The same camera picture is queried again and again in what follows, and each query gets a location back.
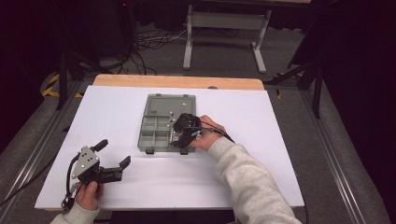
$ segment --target gray sweatshirt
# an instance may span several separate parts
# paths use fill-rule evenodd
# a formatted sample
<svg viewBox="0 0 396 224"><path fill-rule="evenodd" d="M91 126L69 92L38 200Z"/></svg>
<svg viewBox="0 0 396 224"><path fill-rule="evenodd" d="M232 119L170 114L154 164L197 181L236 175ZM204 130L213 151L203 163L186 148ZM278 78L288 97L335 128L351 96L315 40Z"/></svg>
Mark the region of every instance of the gray sweatshirt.
<svg viewBox="0 0 396 224"><path fill-rule="evenodd" d="M208 150L218 162L219 179L230 186L233 211L242 223L301 223L279 192L267 169L241 145L225 137ZM67 214L57 216L52 224L93 223L99 213L88 211L75 203Z"/></svg>

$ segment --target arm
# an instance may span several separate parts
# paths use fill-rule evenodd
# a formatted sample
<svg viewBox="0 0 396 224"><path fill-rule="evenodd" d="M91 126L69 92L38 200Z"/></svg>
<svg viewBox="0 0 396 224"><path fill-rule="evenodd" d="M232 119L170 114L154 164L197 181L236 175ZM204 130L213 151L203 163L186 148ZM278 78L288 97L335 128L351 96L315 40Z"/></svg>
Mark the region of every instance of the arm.
<svg viewBox="0 0 396 224"><path fill-rule="evenodd" d="M103 194L104 185L100 185L97 193L97 183L92 181L89 186L82 185L76 196L76 203L69 213L60 214L51 224L88 224L93 223L100 209L96 198Z"/></svg>
<svg viewBox="0 0 396 224"><path fill-rule="evenodd" d="M202 116L201 122L204 128L225 131L208 116ZM219 179L230 187L233 210L242 223L300 223L271 174L243 146L209 132L191 146L208 151L217 160Z"/></svg>

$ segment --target person's left hand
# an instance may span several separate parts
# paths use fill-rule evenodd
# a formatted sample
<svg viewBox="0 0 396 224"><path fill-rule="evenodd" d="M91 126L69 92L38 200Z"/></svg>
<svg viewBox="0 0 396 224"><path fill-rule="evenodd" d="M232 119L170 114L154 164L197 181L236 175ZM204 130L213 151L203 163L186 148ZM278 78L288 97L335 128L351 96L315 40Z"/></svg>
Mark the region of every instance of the person's left hand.
<svg viewBox="0 0 396 224"><path fill-rule="evenodd" d="M76 202L78 205L86 210L94 211L98 209L97 200L102 197L105 185L99 185L99 191L96 192L98 184L95 181L92 181L89 186L86 186L82 183L80 184L81 188L79 189L76 196Z"/></svg>

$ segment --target person's hand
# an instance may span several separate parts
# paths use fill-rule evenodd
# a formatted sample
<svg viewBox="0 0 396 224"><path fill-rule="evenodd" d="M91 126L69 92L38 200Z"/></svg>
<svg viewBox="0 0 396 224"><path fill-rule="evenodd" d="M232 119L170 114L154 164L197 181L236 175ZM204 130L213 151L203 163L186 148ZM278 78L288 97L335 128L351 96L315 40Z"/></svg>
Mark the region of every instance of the person's hand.
<svg viewBox="0 0 396 224"><path fill-rule="evenodd" d="M81 187L79 188L78 194L76 196L76 202L78 205L86 210L94 211L98 209L97 200L102 197L105 185L99 185L98 192L96 192L98 184L95 181L92 181L88 186L82 183L80 183L80 185Z"/></svg>
<svg viewBox="0 0 396 224"><path fill-rule="evenodd" d="M200 117L201 119L201 125L203 128L218 128L221 129L225 132L225 129L223 126L217 124L215 121L213 121L210 117L208 117L207 115L203 115ZM218 140L221 137L221 134L219 133L211 133L211 132L203 132L202 133L202 138L199 140L193 140L190 143L191 147L198 147L201 148L205 151L208 151L210 146L212 146L212 144L214 142L216 142L216 140Z"/></svg>

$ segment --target white tabletop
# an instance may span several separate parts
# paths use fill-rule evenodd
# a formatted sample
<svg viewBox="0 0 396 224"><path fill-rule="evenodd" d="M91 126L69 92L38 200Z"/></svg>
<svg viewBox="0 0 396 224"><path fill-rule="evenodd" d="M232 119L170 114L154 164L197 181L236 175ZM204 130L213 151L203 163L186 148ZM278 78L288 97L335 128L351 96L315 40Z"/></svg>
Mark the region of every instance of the white tabletop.
<svg viewBox="0 0 396 224"><path fill-rule="evenodd" d="M273 175L290 206L303 206L276 117L266 91L134 88L90 86L52 165L35 208L60 209L70 161L84 146L103 139L108 145L96 155L105 168L118 167L131 155L121 182L106 184L99 206L108 210L225 209L230 191L216 176L216 162L197 149L189 155L137 147L147 97L151 93L190 94L197 115L222 124L231 138L246 147Z"/></svg>

